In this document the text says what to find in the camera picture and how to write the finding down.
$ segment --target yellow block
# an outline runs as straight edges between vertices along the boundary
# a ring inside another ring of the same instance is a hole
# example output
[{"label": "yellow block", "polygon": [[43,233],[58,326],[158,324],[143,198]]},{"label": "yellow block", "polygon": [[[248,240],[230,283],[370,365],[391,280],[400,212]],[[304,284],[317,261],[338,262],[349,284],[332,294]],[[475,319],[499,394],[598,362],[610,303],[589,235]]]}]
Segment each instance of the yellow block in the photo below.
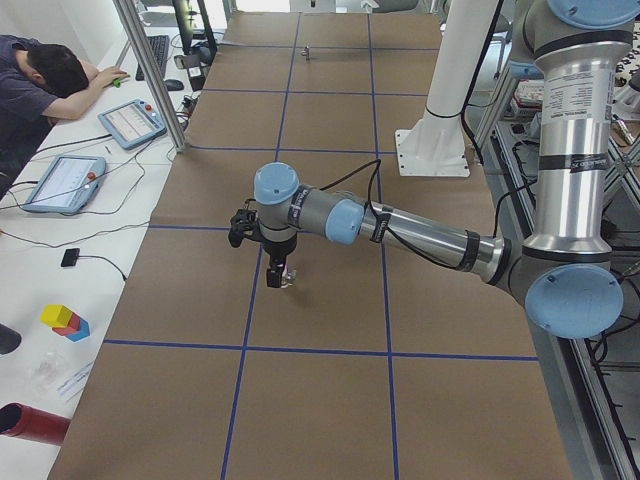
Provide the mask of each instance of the yellow block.
[{"label": "yellow block", "polygon": [[40,315],[40,321],[51,328],[65,328],[72,315],[73,312],[64,305],[47,305]]}]

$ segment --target tablet device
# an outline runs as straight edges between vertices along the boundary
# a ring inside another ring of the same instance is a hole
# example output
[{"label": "tablet device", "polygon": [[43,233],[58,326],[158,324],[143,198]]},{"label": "tablet device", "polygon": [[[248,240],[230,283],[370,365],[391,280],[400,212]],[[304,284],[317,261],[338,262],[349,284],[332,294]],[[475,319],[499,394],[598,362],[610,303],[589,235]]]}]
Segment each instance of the tablet device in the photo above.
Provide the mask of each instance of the tablet device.
[{"label": "tablet device", "polygon": [[125,150],[135,148],[167,131],[160,112],[139,99],[101,113],[98,119]]},{"label": "tablet device", "polygon": [[106,166],[102,157],[56,156],[22,209],[34,213],[76,213],[95,194]]}]

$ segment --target black cup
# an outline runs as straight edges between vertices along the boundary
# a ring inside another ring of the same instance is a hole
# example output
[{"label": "black cup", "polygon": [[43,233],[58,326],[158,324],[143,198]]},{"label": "black cup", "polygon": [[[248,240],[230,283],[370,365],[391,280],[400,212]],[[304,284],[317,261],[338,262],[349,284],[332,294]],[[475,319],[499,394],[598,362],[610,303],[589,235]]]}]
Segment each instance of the black cup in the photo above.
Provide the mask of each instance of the black cup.
[{"label": "black cup", "polygon": [[22,337],[18,332],[0,323],[0,355],[13,352],[21,341]]}]

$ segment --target stacked cubes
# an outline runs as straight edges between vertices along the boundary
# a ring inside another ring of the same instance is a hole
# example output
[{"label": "stacked cubes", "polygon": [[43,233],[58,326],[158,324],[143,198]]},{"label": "stacked cubes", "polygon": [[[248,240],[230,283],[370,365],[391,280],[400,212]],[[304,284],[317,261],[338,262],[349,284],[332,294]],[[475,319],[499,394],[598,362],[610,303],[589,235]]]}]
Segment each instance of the stacked cubes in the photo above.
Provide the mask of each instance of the stacked cubes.
[{"label": "stacked cubes", "polygon": [[47,305],[42,311],[40,321],[72,342],[82,340],[91,333],[87,321],[64,305]]}]

